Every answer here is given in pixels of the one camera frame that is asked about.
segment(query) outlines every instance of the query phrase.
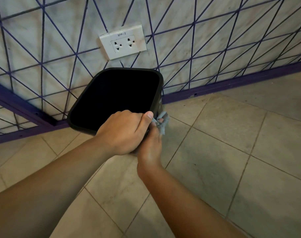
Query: purple frame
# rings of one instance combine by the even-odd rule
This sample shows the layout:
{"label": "purple frame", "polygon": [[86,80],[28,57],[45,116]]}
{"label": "purple frame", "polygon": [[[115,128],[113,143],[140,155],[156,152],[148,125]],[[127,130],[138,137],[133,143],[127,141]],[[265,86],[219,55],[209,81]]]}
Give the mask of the purple frame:
{"label": "purple frame", "polygon": [[[2,85],[0,85],[0,105],[10,111],[13,112],[14,117],[15,117],[15,121],[16,124],[14,123],[10,123],[11,126],[8,126],[6,128],[12,127],[12,126],[17,126],[18,131],[16,132],[12,132],[12,133],[8,133],[8,134],[4,134],[2,133],[2,131],[0,131],[0,143],[2,142],[6,142],[6,141],[10,141],[10,140],[14,140],[14,139],[19,139],[19,138],[24,138],[24,137],[28,137],[28,136],[32,136],[32,135],[36,135],[36,134],[40,134],[40,133],[44,133],[44,132],[49,132],[49,131],[53,131],[53,130],[57,130],[60,128],[65,128],[68,127],[67,123],[65,120],[61,120],[61,121],[57,121],[55,120],[53,117],[51,117],[50,115],[46,114],[43,111],[43,102],[48,103],[49,105],[53,106],[59,113],[58,114],[62,114],[62,119],[65,119],[66,117],[66,113],[67,113],[67,102],[69,99],[69,96],[73,95],[73,93],[71,92],[71,90],[76,89],[76,88],[80,88],[80,87],[75,87],[75,88],[71,88],[72,86],[72,80],[73,80],[73,75],[74,75],[74,69],[75,69],[75,65],[77,60],[79,62],[81,62],[81,64],[84,66],[84,68],[87,70],[88,75],[90,75],[91,77],[93,77],[93,75],[89,72],[88,68],[85,66],[85,64],[81,61],[81,59],[79,58],[79,54],[82,53],[86,53],[86,52],[90,52],[93,50],[97,50],[99,49],[99,47],[90,49],[90,50],[85,50],[82,52],[79,52],[79,46],[80,46],[80,41],[81,41],[81,36],[82,36],[82,30],[83,30],[83,26],[84,26],[84,21],[85,21],[85,17],[86,17],[86,10],[88,7],[88,1],[86,0],[85,3],[85,8],[83,11],[83,18],[82,18],[82,24],[81,24],[81,29],[80,29],[80,34],[79,34],[79,41],[77,44],[77,49],[74,50],[70,44],[68,43],[68,41],[66,40],[66,38],[63,36],[63,34],[61,33],[61,31],[58,29],[58,27],[56,26],[56,24],[53,22],[53,20],[51,19],[51,17],[48,15],[48,13],[46,12],[46,7],[51,6],[51,5],[55,5],[57,3],[61,3],[67,0],[58,0],[55,2],[51,2],[51,3],[46,3],[45,0],[35,0],[39,7],[36,8],[32,8],[30,10],[26,10],[26,11],[22,11],[20,13],[14,14],[14,15],[10,15],[10,16],[6,16],[6,17],[1,17],[1,13],[0,13],[0,27],[1,27],[1,33],[2,33],[2,39],[3,39],[3,43],[4,43],[4,47],[5,47],[5,51],[6,51],[6,58],[7,58],[7,69],[8,71],[6,71],[4,68],[0,67],[0,69],[3,71],[2,74],[0,74],[0,77],[3,75],[8,75],[10,77],[10,89],[7,89],[5,87],[3,87]],[[105,25],[105,22],[102,18],[101,12],[99,10],[98,7],[98,3],[96,0],[92,0],[94,3],[95,8],[97,9],[97,12],[101,18],[101,21],[104,25],[105,31],[108,32],[108,29]],[[129,12],[134,4],[135,0],[131,0],[131,3],[129,5],[128,11],[125,15],[125,18],[123,20],[123,24],[122,26],[125,24],[126,19],[129,15]],[[149,37],[149,39],[147,40],[147,44],[150,42],[150,40],[152,39],[153,45],[154,45],[154,51],[155,51],[155,56],[156,56],[156,64],[157,66],[154,67],[153,69],[158,69],[158,71],[160,71],[160,68],[162,67],[166,67],[169,65],[173,65],[173,64],[177,64],[177,63],[184,63],[183,66],[164,84],[163,87],[163,92],[162,92],[162,101],[163,103],[169,103],[169,102],[174,102],[174,101],[178,101],[178,100],[182,100],[182,99],[186,99],[189,98],[191,96],[198,96],[198,95],[204,95],[204,94],[208,94],[208,93],[212,93],[212,92],[217,92],[217,91],[221,91],[221,90],[225,90],[228,88],[234,88],[234,87],[238,87],[238,86],[242,86],[242,85],[246,85],[246,84],[250,84],[250,83],[254,83],[254,82],[258,82],[258,81],[263,81],[263,80],[267,80],[270,78],[277,78],[283,75],[287,75],[287,74],[291,74],[291,73],[295,73],[295,72],[299,72],[301,71],[301,53],[297,54],[297,55],[293,55],[293,56],[289,56],[289,57],[281,57],[283,56],[285,53],[287,53],[288,51],[290,51],[291,49],[293,49],[294,47],[296,47],[297,45],[301,44],[301,41],[297,44],[295,44],[293,47],[289,47],[289,44],[291,43],[291,41],[295,38],[295,36],[301,32],[301,26],[298,27],[295,31],[292,31],[290,33],[286,33],[286,34],[282,34],[279,36],[275,36],[275,37],[270,37],[268,38],[267,36],[272,33],[276,28],[278,28],[284,21],[286,21],[287,19],[289,19],[293,14],[295,14],[298,10],[301,9],[301,6],[299,6],[294,12],[292,12],[289,16],[287,16],[284,20],[282,20],[278,25],[276,25],[274,28],[270,27],[273,23],[273,21],[276,18],[277,13],[279,12],[281,6],[283,5],[285,0],[268,0],[268,1],[264,1],[264,2],[260,2],[251,6],[246,6],[245,4],[249,1],[243,1],[241,0],[240,2],[240,6],[238,7],[237,10],[234,11],[230,11],[224,14],[220,14],[214,17],[209,17],[207,19],[203,19],[203,20],[199,20],[200,17],[204,14],[204,12],[208,9],[208,7],[212,4],[214,0],[211,0],[210,3],[208,3],[208,5],[204,8],[204,10],[201,13],[198,13],[199,15],[197,15],[197,0],[195,0],[195,8],[194,8],[194,19],[193,22],[190,24],[186,24],[180,27],[175,27],[169,30],[165,30],[165,31],[161,31],[161,32],[156,32],[160,23],[162,22],[162,20],[164,19],[165,15],[167,14],[168,10],[170,9],[171,5],[173,4],[174,0],[171,0],[170,4],[168,5],[166,11],[164,12],[160,22],[157,24],[156,27],[152,26],[152,20],[151,20],[151,15],[150,15],[150,11],[149,11],[149,6],[148,6],[148,0],[145,0],[146,3],[146,7],[147,7],[147,14],[148,14],[148,18],[149,18],[149,24],[150,24],[150,29],[151,29],[151,34],[146,35],[145,37]],[[235,40],[231,40],[232,38],[232,34],[233,31],[235,29],[235,25],[236,25],[236,20],[240,14],[240,11],[242,10],[246,10],[249,8],[253,8],[259,5],[263,5],[266,3],[274,3],[271,8],[269,8],[261,17],[259,17],[252,25],[250,25],[250,27],[248,27],[242,34],[240,34],[239,37],[237,37]],[[272,8],[274,8],[276,5],[278,5],[278,8],[276,10],[276,13],[274,15],[274,17],[272,18],[270,25],[268,26],[266,32],[264,33],[262,39],[260,39],[259,41],[253,42],[253,43],[248,43],[248,44],[244,44],[244,45],[240,45],[240,46],[236,46],[233,47],[233,44],[241,37],[243,36],[249,29],[251,29],[260,19],[262,19]],[[37,60],[20,42],[19,40],[17,40],[2,24],[2,22],[4,20],[28,13],[28,12],[32,12],[35,10],[42,10],[42,37],[41,37],[41,60]],[[47,19],[53,24],[53,26],[56,28],[56,30],[58,31],[58,33],[61,35],[61,37],[64,39],[64,41],[67,43],[67,45],[70,47],[70,49],[72,50],[73,54],[68,55],[68,56],[64,56],[64,57],[60,57],[60,58],[56,58],[53,60],[48,60],[48,61],[44,61],[43,60],[43,43],[44,43],[44,22],[45,22],[45,16],[47,17]],[[228,16],[228,20],[210,37],[210,39],[208,41],[206,41],[206,43],[204,43],[201,48],[196,51],[194,53],[193,47],[194,47],[194,36],[195,36],[195,27],[196,24],[198,23],[202,23],[205,21],[209,21],[211,19],[215,19],[218,17],[222,17],[222,16]],[[234,24],[232,26],[232,31],[231,34],[229,35],[229,39],[227,40],[227,45],[226,48],[224,50],[220,50],[218,52],[214,52],[214,53],[209,53],[209,54],[204,54],[202,56],[196,56],[200,50],[202,50],[208,43],[209,41],[231,20],[231,19],[235,19]],[[157,56],[157,51],[156,51],[156,36],[166,33],[166,32],[170,32],[173,30],[177,30],[183,27],[188,27],[188,30],[185,32],[185,34],[180,38],[180,40],[176,43],[176,45],[171,49],[171,51],[166,55],[166,57],[160,62]],[[185,59],[185,60],[180,60],[174,63],[169,63],[169,64],[165,64],[163,65],[164,60],[167,59],[167,57],[172,53],[172,51],[176,48],[176,46],[182,41],[182,39],[186,36],[186,34],[193,28],[193,33],[192,33],[192,46],[191,46],[191,56],[189,59]],[[21,68],[21,69],[17,69],[17,70],[12,70],[11,66],[10,66],[10,61],[9,61],[9,56],[7,53],[7,48],[6,48],[6,40],[5,40],[5,35],[4,34],[8,34],[10,37],[12,37],[27,53],[29,53],[32,58],[35,59],[35,61],[37,61],[37,64],[31,65],[29,67],[25,67],[25,68]],[[271,49],[269,49],[268,51],[266,51],[265,53],[263,53],[261,56],[257,57],[256,59],[252,60],[258,47],[260,46],[260,44],[264,41],[268,41],[271,39],[275,39],[275,38],[280,38],[280,37],[284,37],[284,39],[282,41],[280,41],[279,43],[275,44]],[[278,46],[280,43],[282,43],[284,40],[288,39],[289,37],[291,37],[290,41],[288,42],[288,44],[284,47],[284,49],[280,52],[280,54],[274,59],[271,60],[269,62],[265,62],[265,63],[261,63],[261,64],[254,64],[258,59],[260,59],[263,55],[265,55],[266,53],[268,53],[270,50],[272,50],[273,48],[275,48],[276,46]],[[240,47],[244,47],[244,46],[251,46],[249,47],[246,51],[244,51],[242,54],[240,54],[236,59],[234,59],[230,64],[228,64],[226,67],[222,67],[224,58],[226,56],[227,51],[232,50],[232,49],[236,49],[236,48],[240,48]],[[229,72],[224,72],[224,70],[230,66],[235,60],[237,60],[238,58],[240,58],[242,55],[244,55],[245,53],[247,53],[251,48],[253,48],[254,46],[256,46],[256,49],[254,51],[253,56],[251,57],[251,59],[249,60],[247,66],[238,69],[238,70],[232,70]],[[202,57],[206,57],[206,56],[210,56],[210,55],[215,55],[218,54],[216,56],[216,58],[214,58],[207,66],[205,66],[198,74],[196,74],[194,77],[191,77],[191,68],[190,68],[190,72],[189,72],[189,80],[185,83],[179,83],[176,85],[168,85],[169,82],[185,67],[185,65],[187,63],[190,62],[190,66],[192,66],[192,60],[194,59],[198,59],[198,58],[202,58]],[[204,69],[206,69],[211,63],[214,62],[214,60],[216,60],[219,56],[222,56],[222,61],[219,67],[219,70],[216,74],[214,74],[213,76],[209,76],[209,77],[203,77],[200,79],[196,79],[194,80],[198,75],[200,75],[200,73],[202,71],[204,71]],[[44,66],[44,64],[56,61],[56,60],[60,60],[63,58],[67,58],[67,57],[71,57],[71,56],[75,56],[75,61],[74,61],[74,65],[73,65],[73,70],[72,70],[72,74],[71,74],[71,79],[70,79],[70,83],[67,85],[67,87],[65,87],[64,85],[62,85],[62,83],[55,77],[53,76],[53,74]],[[133,67],[133,65],[135,64],[137,58],[139,57],[139,54],[136,55],[135,60],[133,61],[133,63],[130,65],[130,67]],[[288,62],[287,65],[278,67],[278,68],[272,68],[272,66],[278,61],[278,60],[284,60],[284,59],[291,59],[291,61]],[[22,83],[20,80],[18,80],[15,77],[15,72],[17,71],[21,71],[27,68],[31,68],[31,67],[35,67],[35,66],[40,66],[41,67],[41,94],[38,94],[36,92],[34,92],[32,89],[30,89],[29,87],[27,87],[24,83]],[[260,66],[261,72],[258,73],[254,73],[254,74],[248,74],[248,75],[244,75],[244,72],[247,70],[247,68],[251,68],[251,67],[256,67],[256,66]],[[60,91],[60,92],[68,92],[68,98],[67,98],[67,102],[65,104],[64,110],[59,110],[57,107],[55,107],[54,105],[52,105],[51,103],[49,103],[45,97],[49,96],[49,95],[53,95],[56,93],[60,93],[60,92],[56,92],[53,94],[49,94],[49,95],[43,95],[43,91],[42,91],[42,73],[43,73],[43,69],[45,69],[49,74],[51,74],[53,76],[54,79],[56,79],[64,88],[64,91]],[[229,73],[233,73],[233,77],[231,79],[228,80],[224,80],[224,81],[219,81],[217,82],[217,79],[224,75],[224,74],[229,74]],[[41,99],[41,109],[38,109],[34,106],[32,106],[31,104],[29,104],[28,101],[31,101],[33,99],[36,98],[32,98],[29,100],[23,100],[22,98],[18,97],[17,95],[14,94],[14,90],[13,90],[13,84],[12,84],[12,80],[16,80],[17,82],[19,82],[21,85],[25,86],[27,89],[29,89],[31,92],[33,92],[37,97],[36,98],[40,98]],[[197,88],[190,88],[190,84],[199,80],[204,80],[207,79],[207,82],[205,83],[205,85],[197,87]],[[170,93],[170,94],[164,94],[165,89],[167,88],[171,88],[174,86],[183,86],[178,92],[176,93]],[[20,115],[24,118],[26,118],[27,120],[29,120],[30,122],[33,122],[34,124],[37,125],[37,127],[33,127],[33,128],[22,128],[20,126],[20,124],[18,124],[17,122],[17,115]]]}

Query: person's left hand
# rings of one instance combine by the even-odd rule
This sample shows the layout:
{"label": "person's left hand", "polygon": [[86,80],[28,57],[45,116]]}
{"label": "person's left hand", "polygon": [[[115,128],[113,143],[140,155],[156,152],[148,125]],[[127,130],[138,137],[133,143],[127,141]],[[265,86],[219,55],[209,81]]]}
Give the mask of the person's left hand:
{"label": "person's left hand", "polygon": [[93,139],[98,139],[114,155],[132,152],[141,143],[154,114],[148,111],[132,113],[129,110],[112,114],[99,128]]}

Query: hand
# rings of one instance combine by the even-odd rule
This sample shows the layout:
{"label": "hand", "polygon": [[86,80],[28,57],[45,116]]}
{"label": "hand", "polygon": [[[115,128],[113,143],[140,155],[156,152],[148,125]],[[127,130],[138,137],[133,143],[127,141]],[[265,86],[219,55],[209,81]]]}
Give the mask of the hand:
{"label": "hand", "polygon": [[107,146],[110,155],[125,155],[141,143],[154,114],[151,111],[132,113],[116,112],[99,128],[94,139]]}
{"label": "hand", "polygon": [[139,176],[153,168],[162,168],[160,162],[161,137],[162,135],[159,135],[156,124],[154,122],[150,123],[148,135],[138,148],[137,173]]}

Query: cleaning rag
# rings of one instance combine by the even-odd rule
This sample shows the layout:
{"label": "cleaning rag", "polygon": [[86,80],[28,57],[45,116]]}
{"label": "cleaning rag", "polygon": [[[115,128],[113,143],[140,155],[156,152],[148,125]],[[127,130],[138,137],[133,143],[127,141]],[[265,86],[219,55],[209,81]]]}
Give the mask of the cleaning rag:
{"label": "cleaning rag", "polygon": [[156,123],[157,128],[159,129],[159,134],[164,135],[165,134],[165,126],[169,122],[169,115],[166,111],[163,111],[158,115],[157,119],[153,118],[152,122]]}

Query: power socket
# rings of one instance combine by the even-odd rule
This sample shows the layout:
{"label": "power socket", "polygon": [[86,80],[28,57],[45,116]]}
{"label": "power socket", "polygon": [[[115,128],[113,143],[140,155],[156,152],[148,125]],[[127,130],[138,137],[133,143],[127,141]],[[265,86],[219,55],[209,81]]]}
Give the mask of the power socket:
{"label": "power socket", "polygon": [[147,50],[141,25],[106,33],[100,40],[110,60]]}

